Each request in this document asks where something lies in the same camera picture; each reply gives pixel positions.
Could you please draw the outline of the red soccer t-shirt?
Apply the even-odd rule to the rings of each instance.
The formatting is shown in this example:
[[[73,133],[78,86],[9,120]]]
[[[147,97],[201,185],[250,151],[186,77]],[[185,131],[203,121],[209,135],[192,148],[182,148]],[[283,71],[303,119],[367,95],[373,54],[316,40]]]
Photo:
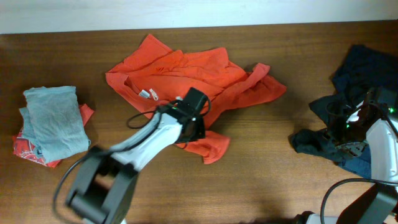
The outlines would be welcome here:
[[[140,112],[184,97],[190,88],[211,101],[204,108],[206,136],[185,150],[203,158],[204,164],[221,159],[230,138],[210,130],[226,110],[268,103],[287,90],[269,75],[270,66],[259,63],[250,72],[229,60],[224,47],[204,52],[172,50],[149,34],[130,56],[106,72],[108,85]]]

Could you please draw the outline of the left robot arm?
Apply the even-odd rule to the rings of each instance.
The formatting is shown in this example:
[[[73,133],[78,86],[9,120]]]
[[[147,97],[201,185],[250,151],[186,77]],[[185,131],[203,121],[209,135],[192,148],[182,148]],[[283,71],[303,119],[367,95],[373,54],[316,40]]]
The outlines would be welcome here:
[[[190,88],[180,100],[157,106],[127,140],[103,150],[95,146],[76,161],[79,168],[65,199],[83,223],[124,223],[140,171],[164,148],[205,137],[204,106],[210,99]]]

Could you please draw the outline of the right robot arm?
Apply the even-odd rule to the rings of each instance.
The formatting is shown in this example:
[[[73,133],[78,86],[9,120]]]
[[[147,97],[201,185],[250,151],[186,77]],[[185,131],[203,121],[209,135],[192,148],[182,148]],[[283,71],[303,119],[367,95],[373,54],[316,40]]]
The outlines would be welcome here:
[[[296,223],[384,223],[397,213],[397,92],[371,88],[356,108],[329,112],[325,129],[303,129],[290,137],[296,152],[322,156],[333,162],[370,154],[368,178],[350,178],[333,184],[323,197],[320,213],[303,212]],[[326,201],[337,187],[354,182],[371,187],[337,217],[326,216]]]

